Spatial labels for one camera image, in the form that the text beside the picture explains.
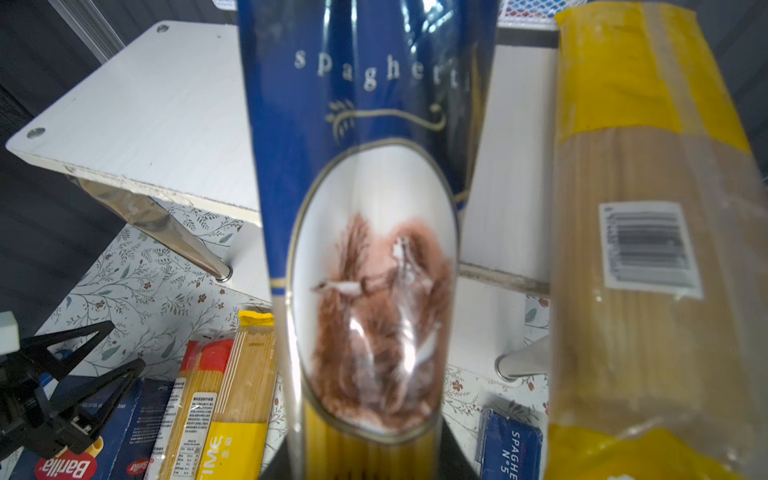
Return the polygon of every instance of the dark wall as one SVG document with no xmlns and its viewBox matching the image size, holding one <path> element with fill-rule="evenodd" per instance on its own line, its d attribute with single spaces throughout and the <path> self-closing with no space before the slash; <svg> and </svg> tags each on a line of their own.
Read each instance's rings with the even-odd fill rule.
<svg viewBox="0 0 768 480">
<path fill-rule="evenodd" d="M 768 176 L 768 1 L 701 0 L 696 10 L 765 180 Z"/>
<path fill-rule="evenodd" d="M 45 0 L 0 0 L 0 144 L 98 67 Z M 0 311 L 33 335 L 124 222 L 0 148 Z"/>
<path fill-rule="evenodd" d="M 237 24 L 237 12 L 220 10 L 212 0 L 93 0 L 128 45 L 160 20 Z"/>
</svg>

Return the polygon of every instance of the white table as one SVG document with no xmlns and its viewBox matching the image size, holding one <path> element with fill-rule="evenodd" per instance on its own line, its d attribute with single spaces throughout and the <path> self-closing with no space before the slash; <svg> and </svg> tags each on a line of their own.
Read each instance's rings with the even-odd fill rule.
<svg viewBox="0 0 768 480">
<path fill-rule="evenodd" d="M 157 24 L 7 148 L 38 167 L 244 220 L 223 258 L 233 276 L 222 285 L 268 300 L 237 42 L 232 25 Z M 481 269 L 543 283 L 555 61 L 549 48 L 497 47 L 461 252 Z M 494 360 L 522 346 L 524 302 L 462 280 L 449 362 L 495 378 Z"/>
</svg>

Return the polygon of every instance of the wire mesh basket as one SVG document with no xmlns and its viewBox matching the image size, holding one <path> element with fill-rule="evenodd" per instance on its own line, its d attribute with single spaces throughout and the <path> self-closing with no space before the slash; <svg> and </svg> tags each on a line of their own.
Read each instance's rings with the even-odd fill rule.
<svg viewBox="0 0 768 480">
<path fill-rule="evenodd" d="M 554 14 L 587 0 L 502 0 L 498 26 L 557 29 Z"/>
</svg>

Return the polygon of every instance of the yellow spaghetti package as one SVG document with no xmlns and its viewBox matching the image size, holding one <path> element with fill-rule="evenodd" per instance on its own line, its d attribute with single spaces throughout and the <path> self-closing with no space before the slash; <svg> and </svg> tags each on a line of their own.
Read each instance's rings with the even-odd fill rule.
<svg viewBox="0 0 768 480">
<path fill-rule="evenodd" d="M 546 479 L 764 478 L 768 198 L 695 13 L 556 18 Z"/>
<path fill-rule="evenodd" d="M 153 454 L 147 480 L 194 479 L 232 345 L 232 339 L 191 340 L 187 344 L 187 354 L 168 406 L 175 409 L 172 426 L 167 432 L 161 426 L 155 452 L 159 453 L 157 443 L 162 440 L 163 455 L 158 458 Z"/>
<path fill-rule="evenodd" d="M 271 313 L 240 312 L 198 478 L 258 478 L 277 378 Z"/>
</svg>

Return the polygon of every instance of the floral tablecloth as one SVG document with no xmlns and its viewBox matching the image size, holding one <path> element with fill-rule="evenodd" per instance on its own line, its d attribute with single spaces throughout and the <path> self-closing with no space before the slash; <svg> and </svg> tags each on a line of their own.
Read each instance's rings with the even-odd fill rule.
<svg viewBox="0 0 768 480">
<path fill-rule="evenodd" d="M 221 255 L 242 224 L 192 207 L 163 203 L 185 227 Z M 189 338 L 202 330 L 224 333 L 237 327 L 237 311 L 269 308 L 269 303 L 217 285 L 205 272 L 146 234 L 126 226 L 98 257 L 38 333 L 72 329 L 111 320 L 115 330 L 73 372 L 96 376 L 135 358 L 147 363 L 145 376 L 174 379 Z M 526 344 L 547 334 L 548 304 L 529 297 L 525 312 Z M 482 410 L 492 407 L 542 428 L 546 433 L 548 377 L 530 376 L 496 382 L 455 366 L 445 373 L 442 410 L 462 451 L 473 460 Z M 286 432 L 283 391 L 278 382 L 264 464 L 274 456 Z M 5 480 L 18 454 L 4 460 Z"/>
</svg>

